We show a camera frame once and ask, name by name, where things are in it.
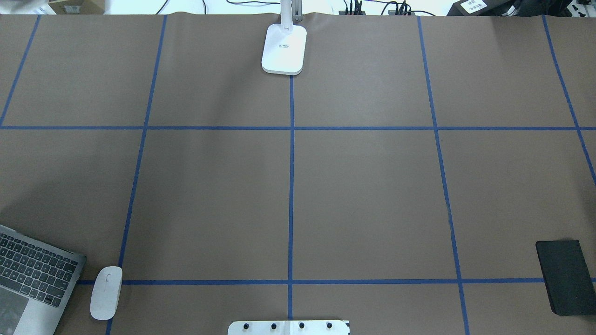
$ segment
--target black notebook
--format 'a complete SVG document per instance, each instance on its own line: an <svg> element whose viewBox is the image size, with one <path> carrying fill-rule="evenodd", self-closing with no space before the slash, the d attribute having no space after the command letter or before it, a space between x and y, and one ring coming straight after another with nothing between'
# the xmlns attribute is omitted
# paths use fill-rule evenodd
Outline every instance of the black notebook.
<svg viewBox="0 0 596 335"><path fill-rule="evenodd" d="M552 312L596 314L596 293L579 241L538 241L536 251Z"/></svg>

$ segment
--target white lamp base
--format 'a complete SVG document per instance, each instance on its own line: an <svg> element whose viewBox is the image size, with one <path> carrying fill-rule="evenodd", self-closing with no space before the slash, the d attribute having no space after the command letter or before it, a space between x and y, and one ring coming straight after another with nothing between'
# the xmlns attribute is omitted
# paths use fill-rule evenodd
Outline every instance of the white lamp base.
<svg viewBox="0 0 596 335"><path fill-rule="evenodd" d="M304 50L306 48L306 29L293 26L291 32L280 23L267 28L265 49L261 65L263 70L278 75L295 76L302 71Z"/></svg>

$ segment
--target laptop trackpad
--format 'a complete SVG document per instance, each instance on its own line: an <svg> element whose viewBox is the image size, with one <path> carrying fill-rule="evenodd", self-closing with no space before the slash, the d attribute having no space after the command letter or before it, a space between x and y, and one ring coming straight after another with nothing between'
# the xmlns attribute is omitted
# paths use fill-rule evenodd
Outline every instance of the laptop trackpad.
<svg viewBox="0 0 596 335"><path fill-rule="evenodd" d="M28 298L0 288L0 334L13 335L27 307Z"/></svg>

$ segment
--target white metal plate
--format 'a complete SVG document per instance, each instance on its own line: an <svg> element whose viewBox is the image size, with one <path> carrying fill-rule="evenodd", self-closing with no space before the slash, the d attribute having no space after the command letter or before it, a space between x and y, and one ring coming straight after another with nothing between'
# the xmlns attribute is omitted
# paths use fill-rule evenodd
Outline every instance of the white metal plate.
<svg viewBox="0 0 596 335"><path fill-rule="evenodd" d="M228 335L349 335L350 322L342 320L236 321Z"/></svg>

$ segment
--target space bar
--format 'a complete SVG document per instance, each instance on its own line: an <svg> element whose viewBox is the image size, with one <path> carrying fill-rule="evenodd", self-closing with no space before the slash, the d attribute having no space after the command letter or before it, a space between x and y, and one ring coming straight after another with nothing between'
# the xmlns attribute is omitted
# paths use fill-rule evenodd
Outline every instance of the space bar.
<svg viewBox="0 0 596 335"><path fill-rule="evenodd" d="M12 281L6 277L0 276L0 285L4 285L6 287L8 287L9 289L13 289L15 291L20 291L21 290L21 284Z"/></svg>

